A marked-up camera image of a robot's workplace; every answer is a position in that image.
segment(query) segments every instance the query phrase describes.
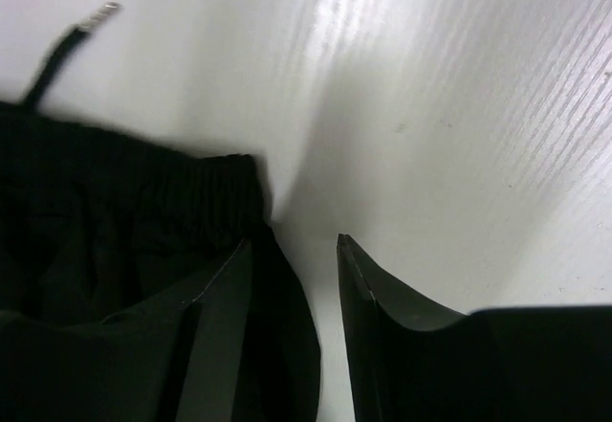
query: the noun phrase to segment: drawstring tip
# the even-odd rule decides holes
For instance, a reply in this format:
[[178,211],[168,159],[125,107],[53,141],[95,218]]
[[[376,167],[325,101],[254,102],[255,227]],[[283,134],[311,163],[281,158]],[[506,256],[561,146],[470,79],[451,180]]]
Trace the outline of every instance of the drawstring tip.
[[78,29],[85,33],[92,33],[98,26],[104,23],[108,17],[121,9],[119,3],[106,3],[88,18],[78,24]]

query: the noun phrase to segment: black drawstring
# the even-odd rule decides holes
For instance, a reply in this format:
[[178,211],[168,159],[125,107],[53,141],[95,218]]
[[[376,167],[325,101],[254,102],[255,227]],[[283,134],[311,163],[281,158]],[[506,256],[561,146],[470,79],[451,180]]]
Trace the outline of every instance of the black drawstring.
[[62,65],[70,54],[82,44],[85,39],[92,35],[93,30],[101,24],[111,13],[120,7],[117,3],[107,3],[100,10],[87,18],[82,23],[74,26],[66,34],[45,60],[44,67],[33,86],[21,100],[21,106],[28,110],[34,110],[45,95],[45,92],[57,76]]

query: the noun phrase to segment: black garment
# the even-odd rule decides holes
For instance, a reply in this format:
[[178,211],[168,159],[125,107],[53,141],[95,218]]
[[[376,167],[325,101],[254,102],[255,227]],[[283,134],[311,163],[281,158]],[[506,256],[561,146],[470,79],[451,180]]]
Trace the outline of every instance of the black garment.
[[[131,306],[206,272],[245,237],[251,309],[233,420],[314,421],[317,333],[263,221],[253,158],[198,160],[0,103],[0,389],[11,388],[2,369],[19,348],[16,324],[121,323]],[[5,396],[0,417],[18,397]]]

